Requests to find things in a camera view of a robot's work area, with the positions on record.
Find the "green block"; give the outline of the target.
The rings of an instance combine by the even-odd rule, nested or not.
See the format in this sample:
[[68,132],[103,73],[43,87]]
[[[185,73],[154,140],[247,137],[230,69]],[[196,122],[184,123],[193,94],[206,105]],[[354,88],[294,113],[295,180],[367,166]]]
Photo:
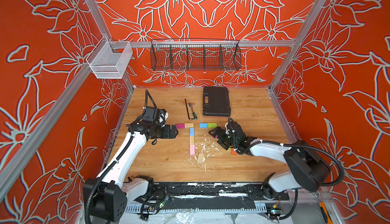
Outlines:
[[216,128],[216,127],[218,127],[217,123],[215,122],[208,123],[208,128]]

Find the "light blue block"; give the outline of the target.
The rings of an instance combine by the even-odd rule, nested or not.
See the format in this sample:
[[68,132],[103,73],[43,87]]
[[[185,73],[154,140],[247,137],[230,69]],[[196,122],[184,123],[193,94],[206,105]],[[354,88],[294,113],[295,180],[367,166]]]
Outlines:
[[199,128],[209,128],[208,123],[199,123]]

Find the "magenta block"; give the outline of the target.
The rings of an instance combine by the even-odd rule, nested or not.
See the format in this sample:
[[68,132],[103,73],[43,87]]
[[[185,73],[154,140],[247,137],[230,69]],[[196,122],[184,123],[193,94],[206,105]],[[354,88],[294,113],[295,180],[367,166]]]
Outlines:
[[179,124],[176,124],[175,126],[176,126],[177,129],[184,129],[184,128],[186,128],[184,123],[179,123]]

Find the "orange block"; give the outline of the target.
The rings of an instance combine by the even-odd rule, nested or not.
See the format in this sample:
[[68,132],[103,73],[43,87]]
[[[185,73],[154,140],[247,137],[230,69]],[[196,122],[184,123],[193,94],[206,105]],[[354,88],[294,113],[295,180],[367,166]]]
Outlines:
[[236,152],[236,150],[233,148],[233,149],[231,149],[231,154],[232,155],[234,155],[234,156],[236,156],[237,155],[237,152]]

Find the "natural wood block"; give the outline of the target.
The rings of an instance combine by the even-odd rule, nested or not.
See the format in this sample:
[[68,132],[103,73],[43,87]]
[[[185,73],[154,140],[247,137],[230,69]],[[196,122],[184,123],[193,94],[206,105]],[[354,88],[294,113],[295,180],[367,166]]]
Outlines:
[[193,123],[185,123],[185,128],[193,128],[194,124]]
[[190,145],[195,145],[195,137],[190,136]]
[[197,159],[197,164],[203,164],[203,162],[204,162],[204,160],[205,160],[205,156],[204,156],[204,154],[203,153],[200,153],[199,155],[198,155],[198,159]]

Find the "black plastic tool case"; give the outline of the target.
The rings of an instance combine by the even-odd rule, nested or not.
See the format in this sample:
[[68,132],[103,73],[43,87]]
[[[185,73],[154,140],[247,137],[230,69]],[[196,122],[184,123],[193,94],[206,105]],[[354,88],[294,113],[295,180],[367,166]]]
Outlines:
[[203,115],[230,117],[229,90],[226,87],[203,87]]

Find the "pink block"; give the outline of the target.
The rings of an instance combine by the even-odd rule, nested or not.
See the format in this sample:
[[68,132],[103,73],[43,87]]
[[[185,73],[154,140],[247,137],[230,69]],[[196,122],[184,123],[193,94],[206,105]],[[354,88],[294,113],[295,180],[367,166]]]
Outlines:
[[195,145],[190,145],[190,156],[194,156],[196,153],[196,147]]

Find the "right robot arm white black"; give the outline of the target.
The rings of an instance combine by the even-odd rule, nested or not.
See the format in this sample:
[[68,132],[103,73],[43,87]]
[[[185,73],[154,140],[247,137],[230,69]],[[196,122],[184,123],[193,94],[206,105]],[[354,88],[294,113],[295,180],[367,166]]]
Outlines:
[[225,150],[232,149],[238,155],[265,157],[288,166],[287,172],[271,173],[262,181],[260,193],[267,200],[274,200],[288,189],[295,192],[289,213],[281,215],[268,212],[268,219],[281,221],[289,218],[297,206],[299,190],[305,189],[316,197],[325,223],[332,223],[319,189],[338,185],[345,177],[343,166],[335,156],[303,140],[283,144],[246,136],[242,127],[232,118],[228,119],[225,128],[216,127],[209,131],[209,135]]

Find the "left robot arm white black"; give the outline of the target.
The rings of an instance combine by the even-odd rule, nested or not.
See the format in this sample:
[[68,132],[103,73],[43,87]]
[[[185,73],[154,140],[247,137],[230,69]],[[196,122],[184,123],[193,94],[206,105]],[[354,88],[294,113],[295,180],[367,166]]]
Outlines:
[[93,220],[117,223],[129,203],[141,204],[140,215],[144,217],[150,208],[158,210],[168,200],[164,189],[155,189],[153,178],[139,175],[125,182],[127,173],[140,150],[149,139],[155,145],[158,139],[174,139],[178,135],[175,125],[169,125],[165,109],[156,106],[149,91],[145,92],[143,112],[132,123],[127,124],[128,132],[109,164],[97,175],[89,178],[83,186],[84,222]]

